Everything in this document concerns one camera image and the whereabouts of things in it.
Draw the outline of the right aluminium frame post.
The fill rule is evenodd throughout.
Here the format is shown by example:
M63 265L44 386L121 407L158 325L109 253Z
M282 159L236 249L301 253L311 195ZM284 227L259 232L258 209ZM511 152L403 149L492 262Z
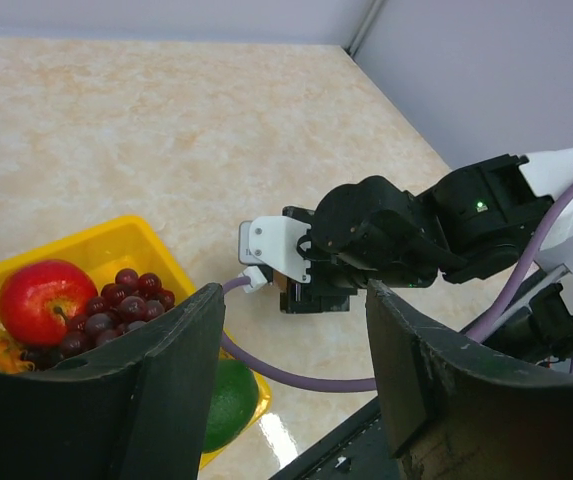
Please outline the right aluminium frame post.
M363 42L386 3L386 0L371 0L368 3L367 8L361 19L358 21L353 34L350 36L347 44L343 47L343 50L349 57L354 58L359 52Z

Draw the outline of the purple grape bunch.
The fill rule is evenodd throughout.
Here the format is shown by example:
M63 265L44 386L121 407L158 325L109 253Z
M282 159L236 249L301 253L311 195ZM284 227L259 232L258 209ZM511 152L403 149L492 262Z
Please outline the purple grape bunch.
M175 294L163 286L158 275L121 269L115 281L104 285L79 313L67 313L62 306L48 308L65 327L65 335L55 346L23 348L20 359L35 370L47 370L156 319L171 310L175 301Z

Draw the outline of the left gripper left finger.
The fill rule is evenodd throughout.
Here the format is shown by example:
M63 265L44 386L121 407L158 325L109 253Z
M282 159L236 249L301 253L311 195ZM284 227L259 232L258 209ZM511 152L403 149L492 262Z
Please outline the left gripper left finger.
M43 372L0 373L0 479L193 479L225 306L210 283Z

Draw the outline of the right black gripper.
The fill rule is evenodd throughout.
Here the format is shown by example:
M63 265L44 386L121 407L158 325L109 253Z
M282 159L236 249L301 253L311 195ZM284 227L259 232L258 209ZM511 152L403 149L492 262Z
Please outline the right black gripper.
M310 265L305 271L308 283L278 274L280 311L286 314L349 311L350 298L366 288L368 275L313 240L313 210L286 206L282 209L282 215L306 225L305 232L296 240L295 256L307 260Z

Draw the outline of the yellow plastic tray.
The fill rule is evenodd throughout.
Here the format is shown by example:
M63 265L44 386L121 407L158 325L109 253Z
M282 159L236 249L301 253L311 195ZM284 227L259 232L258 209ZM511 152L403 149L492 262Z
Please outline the yellow plastic tray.
M84 270L97 285L131 267L158 274L179 306L201 288L193 286L152 228L136 216L122 216L0 262L0 287L17 269L44 259L63 259ZM199 470L208 462L201 451Z

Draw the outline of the green lime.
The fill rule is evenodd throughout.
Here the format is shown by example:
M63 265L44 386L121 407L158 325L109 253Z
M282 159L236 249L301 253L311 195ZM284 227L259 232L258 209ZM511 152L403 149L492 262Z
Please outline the green lime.
M235 359L221 359L217 365L202 452L215 452L235 440L251 421L258 401L259 387L253 372Z

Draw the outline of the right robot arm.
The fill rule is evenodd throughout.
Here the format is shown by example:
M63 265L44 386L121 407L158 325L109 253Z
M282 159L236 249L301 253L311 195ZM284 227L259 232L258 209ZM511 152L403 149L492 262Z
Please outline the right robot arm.
M304 224L294 249L309 268L286 276L280 309L344 312L371 280L427 288L518 268L488 346L533 363L573 359L573 199L549 214L572 183L570 148L501 155L416 195L376 175L334 188L312 210L287 207Z

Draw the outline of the red apple back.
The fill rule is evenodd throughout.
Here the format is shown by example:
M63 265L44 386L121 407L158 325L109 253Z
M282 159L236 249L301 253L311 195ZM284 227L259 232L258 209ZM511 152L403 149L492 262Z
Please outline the red apple back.
M85 271L64 260L44 260L11 275L0 288L0 321L17 342L53 347L67 333L66 320L97 295Z

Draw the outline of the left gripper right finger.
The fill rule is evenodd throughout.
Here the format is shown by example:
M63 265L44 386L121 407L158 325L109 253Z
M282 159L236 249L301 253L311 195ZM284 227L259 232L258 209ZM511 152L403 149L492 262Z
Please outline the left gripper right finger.
M405 479L573 479L573 375L514 359L366 295L390 454Z

